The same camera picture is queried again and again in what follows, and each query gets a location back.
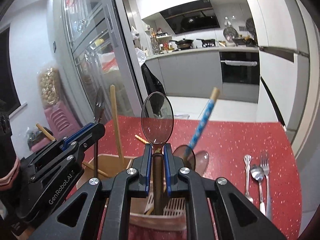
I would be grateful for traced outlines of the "glass sliding door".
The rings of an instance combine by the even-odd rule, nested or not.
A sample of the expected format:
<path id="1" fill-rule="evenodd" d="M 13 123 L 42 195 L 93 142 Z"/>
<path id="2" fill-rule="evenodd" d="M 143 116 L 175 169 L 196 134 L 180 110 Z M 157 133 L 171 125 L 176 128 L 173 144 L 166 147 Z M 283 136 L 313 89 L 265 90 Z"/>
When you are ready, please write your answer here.
<path id="1" fill-rule="evenodd" d="M 123 0 L 49 0 L 48 30 L 69 106 L 81 125 L 104 95 L 104 121 L 118 112 L 138 117 L 147 93 Z"/>

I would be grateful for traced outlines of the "black wok on stove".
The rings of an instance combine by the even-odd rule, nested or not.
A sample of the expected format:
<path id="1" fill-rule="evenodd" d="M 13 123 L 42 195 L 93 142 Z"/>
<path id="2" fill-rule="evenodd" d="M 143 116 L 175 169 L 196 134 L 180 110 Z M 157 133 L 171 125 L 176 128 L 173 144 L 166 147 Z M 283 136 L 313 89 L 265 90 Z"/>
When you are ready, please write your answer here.
<path id="1" fill-rule="evenodd" d="M 189 40 L 185 38 L 179 41 L 170 40 L 170 42 L 174 42 L 179 50 L 190 49 L 193 46 L 193 40 Z"/>

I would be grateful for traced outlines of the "black built-in oven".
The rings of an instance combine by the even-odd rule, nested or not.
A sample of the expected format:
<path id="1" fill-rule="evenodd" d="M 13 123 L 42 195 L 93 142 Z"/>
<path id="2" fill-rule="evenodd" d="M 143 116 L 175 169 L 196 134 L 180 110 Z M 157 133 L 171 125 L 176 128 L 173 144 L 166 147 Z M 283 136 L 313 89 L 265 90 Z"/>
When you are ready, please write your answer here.
<path id="1" fill-rule="evenodd" d="M 220 52 L 223 83 L 259 85 L 260 60 L 257 52 Z"/>

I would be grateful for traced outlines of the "long steel fork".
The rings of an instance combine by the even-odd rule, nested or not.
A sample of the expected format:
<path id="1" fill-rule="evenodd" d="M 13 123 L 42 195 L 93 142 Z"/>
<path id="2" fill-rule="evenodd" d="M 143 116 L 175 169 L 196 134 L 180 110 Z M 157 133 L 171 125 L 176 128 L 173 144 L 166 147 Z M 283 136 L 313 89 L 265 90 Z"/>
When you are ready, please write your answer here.
<path id="1" fill-rule="evenodd" d="M 265 151 L 260 157 L 260 167 L 263 169 L 264 176 L 266 178 L 266 217 L 271 221 L 272 220 L 272 206 L 271 206 L 271 195 L 270 195 L 270 163 L 268 152 Z"/>

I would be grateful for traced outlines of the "beige cutlery holder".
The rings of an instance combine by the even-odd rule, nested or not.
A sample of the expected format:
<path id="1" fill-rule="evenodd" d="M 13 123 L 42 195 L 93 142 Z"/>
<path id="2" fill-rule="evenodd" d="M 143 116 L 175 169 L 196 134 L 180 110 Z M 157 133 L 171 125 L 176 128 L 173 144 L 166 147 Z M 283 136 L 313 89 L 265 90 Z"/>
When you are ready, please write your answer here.
<path id="1" fill-rule="evenodd" d="M 76 184 L 79 189 L 93 177 L 94 159 L 84 161 L 85 171 Z M 98 178 L 106 179 L 104 175 L 113 177 L 121 171 L 119 158 L 111 154 L 98 155 Z M 169 200 L 162 216 L 147 215 L 153 207 L 152 182 L 147 198 L 132 198 L 128 239 L 187 239 L 185 199 Z"/>

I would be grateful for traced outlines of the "pink plastic stool stack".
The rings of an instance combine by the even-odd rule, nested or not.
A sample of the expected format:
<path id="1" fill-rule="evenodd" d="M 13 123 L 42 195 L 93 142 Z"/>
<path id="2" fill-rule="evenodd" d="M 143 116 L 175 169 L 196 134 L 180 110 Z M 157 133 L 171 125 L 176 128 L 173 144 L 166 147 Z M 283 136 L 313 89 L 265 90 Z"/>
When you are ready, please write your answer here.
<path id="1" fill-rule="evenodd" d="M 63 101 L 48 107 L 44 110 L 49 129 L 56 139 L 70 137 L 80 129 L 74 115 L 67 108 Z"/>

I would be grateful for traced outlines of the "bag of nuts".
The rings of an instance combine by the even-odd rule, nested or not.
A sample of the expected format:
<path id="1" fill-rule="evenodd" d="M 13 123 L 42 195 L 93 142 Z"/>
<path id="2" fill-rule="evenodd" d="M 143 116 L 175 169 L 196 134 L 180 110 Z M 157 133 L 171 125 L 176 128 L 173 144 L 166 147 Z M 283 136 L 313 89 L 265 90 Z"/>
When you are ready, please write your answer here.
<path id="1" fill-rule="evenodd" d="M 39 72 L 37 81 L 43 108 L 47 109 L 56 105 L 61 95 L 59 70 L 55 67 L 44 69 Z"/>

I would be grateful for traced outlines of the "white handled spoon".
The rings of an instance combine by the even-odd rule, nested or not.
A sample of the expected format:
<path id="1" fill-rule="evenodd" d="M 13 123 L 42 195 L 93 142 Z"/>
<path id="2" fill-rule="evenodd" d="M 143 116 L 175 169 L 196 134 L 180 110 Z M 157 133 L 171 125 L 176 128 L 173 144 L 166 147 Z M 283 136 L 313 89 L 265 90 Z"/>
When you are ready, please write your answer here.
<path id="1" fill-rule="evenodd" d="M 266 215 L 266 207 L 263 198 L 263 188 L 262 188 L 262 181 L 264 178 L 264 171 L 260 166 L 253 165 L 250 169 L 251 175 L 254 180 L 258 182 L 259 186 L 259 210 L 263 215 Z"/>

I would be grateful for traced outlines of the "dark translucent plastic spoon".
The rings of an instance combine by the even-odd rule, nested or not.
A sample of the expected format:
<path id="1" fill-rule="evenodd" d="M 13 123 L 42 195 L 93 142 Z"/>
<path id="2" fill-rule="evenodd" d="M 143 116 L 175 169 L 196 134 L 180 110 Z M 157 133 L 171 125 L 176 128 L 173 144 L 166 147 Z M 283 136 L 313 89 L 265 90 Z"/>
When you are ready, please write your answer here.
<path id="1" fill-rule="evenodd" d="M 142 130 L 152 146 L 153 214 L 162 215 L 164 204 L 163 146 L 169 140 L 174 114 L 169 99 L 161 92 L 151 93 L 145 100 L 141 113 Z"/>

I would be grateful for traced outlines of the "short steel fork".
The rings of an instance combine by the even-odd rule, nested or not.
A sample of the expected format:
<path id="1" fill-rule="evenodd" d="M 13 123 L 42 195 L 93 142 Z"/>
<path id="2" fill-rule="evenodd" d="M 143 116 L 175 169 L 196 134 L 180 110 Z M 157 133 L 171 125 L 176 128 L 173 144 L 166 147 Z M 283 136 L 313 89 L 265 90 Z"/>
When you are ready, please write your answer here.
<path id="1" fill-rule="evenodd" d="M 253 203 L 253 198 L 249 194 L 249 173 L 250 173 L 251 160 L 252 160 L 252 157 L 249 154 L 246 154 L 244 156 L 245 171 L 246 171 L 245 196 L 251 203 Z"/>

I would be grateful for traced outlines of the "white refrigerator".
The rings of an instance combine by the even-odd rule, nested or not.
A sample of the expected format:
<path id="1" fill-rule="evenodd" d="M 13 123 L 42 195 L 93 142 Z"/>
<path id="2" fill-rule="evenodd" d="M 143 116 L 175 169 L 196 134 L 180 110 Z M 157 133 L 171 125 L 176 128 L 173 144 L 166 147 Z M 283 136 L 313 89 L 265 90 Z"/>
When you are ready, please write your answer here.
<path id="1" fill-rule="evenodd" d="M 260 48 L 260 76 L 284 125 L 297 131 L 309 86 L 309 45 L 296 0 L 247 0 Z"/>

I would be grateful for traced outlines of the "black range hood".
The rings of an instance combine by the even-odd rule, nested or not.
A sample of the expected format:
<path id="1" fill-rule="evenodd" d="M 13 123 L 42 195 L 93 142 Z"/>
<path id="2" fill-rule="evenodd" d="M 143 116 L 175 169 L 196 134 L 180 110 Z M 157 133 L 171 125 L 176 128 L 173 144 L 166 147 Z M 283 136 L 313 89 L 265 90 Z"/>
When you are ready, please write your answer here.
<path id="1" fill-rule="evenodd" d="M 160 12 L 175 34 L 220 28 L 210 0 L 197 0 Z"/>

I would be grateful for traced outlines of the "blue patterned wooden chopstick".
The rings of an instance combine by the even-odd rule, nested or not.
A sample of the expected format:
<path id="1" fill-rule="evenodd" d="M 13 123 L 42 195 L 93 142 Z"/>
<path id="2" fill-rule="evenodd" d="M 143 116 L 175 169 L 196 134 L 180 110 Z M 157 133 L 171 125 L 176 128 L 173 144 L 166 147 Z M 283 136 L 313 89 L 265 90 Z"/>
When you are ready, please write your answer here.
<path id="1" fill-rule="evenodd" d="M 196 129 L 192 139 L 189 142 L 188 146 L 190 148 L 194 149 L 196 144 L 198 143 L 198 141 L 204 131 L 204 128 L 207 125 L 207 122 L 208 122 L 209 117 L 213 111 L 213 108 L 216 105 L 216 101 L 217 101 L 217 98 L 219 97 L 219 94 L 220 94 L 220 90 L 218 88 L 214 87 L 214 89 L 211 93 L 211 96 L 208 100 L 207 106 L 204 109 L 204 114 L 203 114 L 203 116 L 197 126 L 197 129 Z"/>

